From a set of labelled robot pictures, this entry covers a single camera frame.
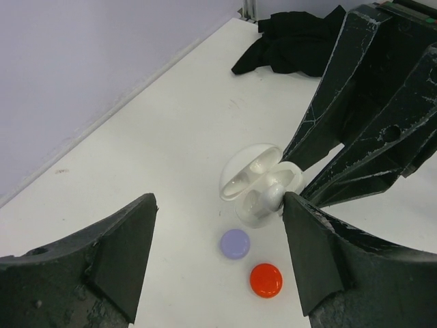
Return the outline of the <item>red earbud charging case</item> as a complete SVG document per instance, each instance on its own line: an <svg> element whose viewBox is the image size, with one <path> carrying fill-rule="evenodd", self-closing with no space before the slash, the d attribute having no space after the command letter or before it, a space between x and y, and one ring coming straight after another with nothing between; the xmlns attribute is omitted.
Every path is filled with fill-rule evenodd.
<svg viewBox="0 0 437 328"><path fill-rule="evenodd" d="M258 297L270 299L280 293L283 287L283 277L275 265L261 263L253 267L249 283L252 291Z"/></svg>

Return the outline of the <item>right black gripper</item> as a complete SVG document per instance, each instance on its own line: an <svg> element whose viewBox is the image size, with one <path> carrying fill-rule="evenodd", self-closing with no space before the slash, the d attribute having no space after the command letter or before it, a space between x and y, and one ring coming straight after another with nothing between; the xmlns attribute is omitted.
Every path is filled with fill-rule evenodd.
<svg viewBox="0 0 437 328"><path fill-rule="evenodd" d="M283 160L305 171L343 149L301 193L318 207L383 193L436 152L436 4L347 13Z"/></svg>

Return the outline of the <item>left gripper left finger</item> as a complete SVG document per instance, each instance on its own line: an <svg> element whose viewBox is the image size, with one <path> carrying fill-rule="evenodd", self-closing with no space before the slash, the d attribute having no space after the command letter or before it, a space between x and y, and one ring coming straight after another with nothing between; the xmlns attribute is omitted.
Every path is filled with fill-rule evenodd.
<svg viewBox="0 0 437 328"><path fill-rule="evenodd" d="M146 193L58 241L2 257L1 326L133 324L157 212L155 195Z"/></svg>

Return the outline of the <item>white earbud charging case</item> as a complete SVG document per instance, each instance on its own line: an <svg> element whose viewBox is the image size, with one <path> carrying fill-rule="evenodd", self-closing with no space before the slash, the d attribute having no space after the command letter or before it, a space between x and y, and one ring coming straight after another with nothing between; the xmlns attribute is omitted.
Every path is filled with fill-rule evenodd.
<svg viewBox="0 0 437 328"><path fill-rule="evenodd" d="M247 146L233 155L224 166L220 182L219 197L233 202L237 217L250 228L261 228L276 217L271 214L257 218L253 206L257 196L274 184L288 191L301 193L306 187L303 171L295 163L282 161L282 150L271 143L257 143Z"/></svg>

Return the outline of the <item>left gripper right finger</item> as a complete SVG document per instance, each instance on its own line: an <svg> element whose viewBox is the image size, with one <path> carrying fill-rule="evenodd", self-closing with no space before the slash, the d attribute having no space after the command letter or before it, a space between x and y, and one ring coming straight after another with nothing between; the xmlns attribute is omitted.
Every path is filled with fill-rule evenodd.
<svg viewBox="0 0 437 328"><path fill-rule="evenodd" d="M436 254L404 247L287 192L283 222L312 327L435 327Z"/></svg>

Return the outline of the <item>purple charging case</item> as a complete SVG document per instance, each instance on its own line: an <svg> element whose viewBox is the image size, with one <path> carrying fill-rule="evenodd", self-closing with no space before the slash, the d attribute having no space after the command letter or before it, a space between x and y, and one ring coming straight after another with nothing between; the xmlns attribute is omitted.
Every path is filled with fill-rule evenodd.
<svg viewBox="0 0 437 328"><path fill-rule="evenodd" d="M248 254L251 248L251 241L245 231L241 229L231 229L222 235L219 247L226 258L238 260Z"/></svg>

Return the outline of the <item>white earbud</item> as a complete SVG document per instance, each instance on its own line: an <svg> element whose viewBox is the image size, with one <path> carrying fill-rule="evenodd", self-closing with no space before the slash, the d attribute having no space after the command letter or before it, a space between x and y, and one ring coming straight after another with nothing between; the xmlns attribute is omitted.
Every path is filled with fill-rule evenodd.
<svg viewBox="0 0 437 328"><path fill-rule="evenodd" d="M253 215L263 218L271 214L279 214L283 208L284 195L285 187L281 184L268 187L257 196L253 206Z"/></svg>

